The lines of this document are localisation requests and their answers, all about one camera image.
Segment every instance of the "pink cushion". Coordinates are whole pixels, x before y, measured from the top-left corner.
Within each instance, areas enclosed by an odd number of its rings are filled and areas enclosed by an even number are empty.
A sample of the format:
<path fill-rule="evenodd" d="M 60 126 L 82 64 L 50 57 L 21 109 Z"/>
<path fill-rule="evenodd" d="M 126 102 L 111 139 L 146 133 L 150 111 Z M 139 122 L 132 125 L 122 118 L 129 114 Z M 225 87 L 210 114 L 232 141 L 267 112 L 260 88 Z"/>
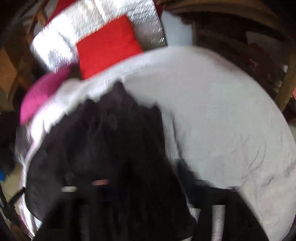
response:
<path fill-rule="evenodd" d="M 70 67 L 60 69 L 56 74 L 43 75 L 26 93 L 20 109 L 20 124 L 29 121 L 43 103 L 52 96 L 68 78 Z"/>

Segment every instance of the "red cloth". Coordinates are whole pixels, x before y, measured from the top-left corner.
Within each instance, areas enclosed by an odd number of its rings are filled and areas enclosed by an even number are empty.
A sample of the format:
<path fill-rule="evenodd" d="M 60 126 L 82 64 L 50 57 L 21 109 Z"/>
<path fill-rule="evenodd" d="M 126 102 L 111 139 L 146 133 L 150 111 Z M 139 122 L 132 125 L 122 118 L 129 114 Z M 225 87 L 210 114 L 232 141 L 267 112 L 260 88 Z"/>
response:
<path fill-rule="evenodd" d="M 76 46 L 83 79 L 143 52 L 126 15 L 111 21 Z"/>
<path fill-rule="evenodd" d="M 77 0 L 59 0 L 57 6 L 54 9 L 53 13 L 49 17 L 47 23 L 49 23 L 55 16 L 57 16 L 65 8 L 69 7 L 72 3 L 75 3 Z"/>

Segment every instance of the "mattress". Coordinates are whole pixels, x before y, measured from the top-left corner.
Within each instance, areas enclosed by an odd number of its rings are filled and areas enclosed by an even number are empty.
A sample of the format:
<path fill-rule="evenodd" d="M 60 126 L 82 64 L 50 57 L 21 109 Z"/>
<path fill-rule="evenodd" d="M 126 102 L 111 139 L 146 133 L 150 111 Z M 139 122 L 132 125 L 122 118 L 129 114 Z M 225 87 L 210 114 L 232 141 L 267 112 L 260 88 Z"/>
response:
<path fill-rule="evenodd" d="M 172 163 L 181 157 L 200 179 L 236 187 L 270 241 L 288 233 L 296 212 L 296 144 L 289 127 L 254 79 L 200 47 L 152 50 L 86 81 L 65 82 L 32 120 L 26 168 L 52 126 L 87 98 L 99 100 L 116 80 L 139 104 L 157 104 L 165 113 Z"/>

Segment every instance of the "shiny silver fabric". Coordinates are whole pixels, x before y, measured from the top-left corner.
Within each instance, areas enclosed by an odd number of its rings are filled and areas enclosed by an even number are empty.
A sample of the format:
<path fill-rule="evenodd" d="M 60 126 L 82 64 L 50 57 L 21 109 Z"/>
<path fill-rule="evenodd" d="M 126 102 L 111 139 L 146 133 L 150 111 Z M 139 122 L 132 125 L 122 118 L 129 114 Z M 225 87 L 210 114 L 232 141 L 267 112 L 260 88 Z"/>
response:
<path fill-rule="evenodd" d="M 166 46 L 153 0 L 79 0 L 36 35 L 31 51 L 46 70 L 78 62 L 75 44 L 111 20 L 127 14 L 143 50 Z"/>

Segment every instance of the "blue object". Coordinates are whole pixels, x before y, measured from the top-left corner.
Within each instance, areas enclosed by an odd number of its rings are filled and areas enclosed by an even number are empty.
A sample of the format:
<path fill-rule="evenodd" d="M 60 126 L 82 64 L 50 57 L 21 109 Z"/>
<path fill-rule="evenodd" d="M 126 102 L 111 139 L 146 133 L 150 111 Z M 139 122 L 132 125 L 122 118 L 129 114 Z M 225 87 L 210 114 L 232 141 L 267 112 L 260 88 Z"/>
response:
<path fill-rule="evenodd" d="M 4 181 L 5 180 L 5 175 L 3 172 L 0 171 L 0 181 Z"/>

